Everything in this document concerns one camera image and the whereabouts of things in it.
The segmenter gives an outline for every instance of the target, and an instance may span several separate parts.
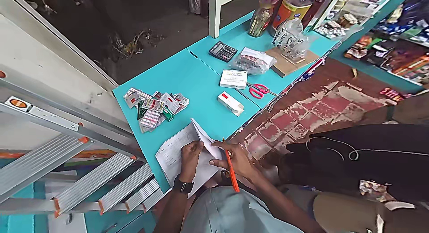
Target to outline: aluminum ladder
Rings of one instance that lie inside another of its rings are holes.
[[[0,80],[0,86],[7,86],[8,89],[21,93],[20,97],[24,91],[23,88],[17,90],[15,85],[3,80]],[[140,151],[89,130],[82,124],[41,109],[20,97],[10,96],[6,101],[0,102],[0,111],[61,134],[0,169],[0,214],[54,214],[57,217],[63,213],[88,211],[99,211],[100,214],[111,210],[146,212],[166,194],[162,193]],[[37,180],[49,180],[49,172],[94,143],[117,153],[53,199],[11,198],[14,193]],[[136,161],[141,161],[143,165],[105,194],[99,202],[83,201]],[[139,187],[141,188],[130,197],[130,193]],[[120,203],[126,197],[129,197],[126,203]]]

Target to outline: calculator keypad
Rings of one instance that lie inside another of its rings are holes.
[[[221,50],[219,50],[216,54],[215,53],[212,53],[212,54],[218,59],[221,59],[225,62],[229,62],[229,60],[231,60],[231,58],[235,55],[236,52],[237,52],[236,49],[224,44]]]

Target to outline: floor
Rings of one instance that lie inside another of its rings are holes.
[[[357,125],[366,111],[392,103],[379,92],[389,85],[328,58],[309,80],[297,83],[268,113],[256,117],[233,139],[256,159],[285,154],[288,143],[312,133]]]
[[[222,6],[221,27],[258,7],[259,0],[233,0]],[[189,12],[189,0],[52,0],[57,12],[40,12],[117,83],[122,84],[208,35],[208,19]],[[164,39],[141,54],[113,62],[109,36],[123,44],[143,29]]]

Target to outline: person's right hand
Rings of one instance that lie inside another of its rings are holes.
[[[233,164],[234,172],[236,174],[249,180],[257,172],[257,169],[247,156],[249,152],[241,144],[230,144],[227,142],[216,141],[211,145],[221,147],[231,153],[231,163]],[[226,160],[212,159],[209,164],[229,170],[229,165]]]

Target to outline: plastic bag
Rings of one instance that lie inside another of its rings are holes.
[[[200,0],[189,0],[189,10],[195,14],[201,14]]]
[[[274,35],[272,44],[276,47],[287,45],[297,39],[297,36],[303,32],[303,24],[298,18],[289,20],[281,24]]]
[[[305,58],[308,49],[310,49],[311,44],[316,39],[316,36],[305,36],[303,34],[298,34],[296,40],[280,47],[282,55],[297,63],[298,61]]]
[[[229,67],[236,70],[247,71],[248,74],[265,74],[277,60],[270,55],[249,48],[244,48],[241,53],[231,60]]]

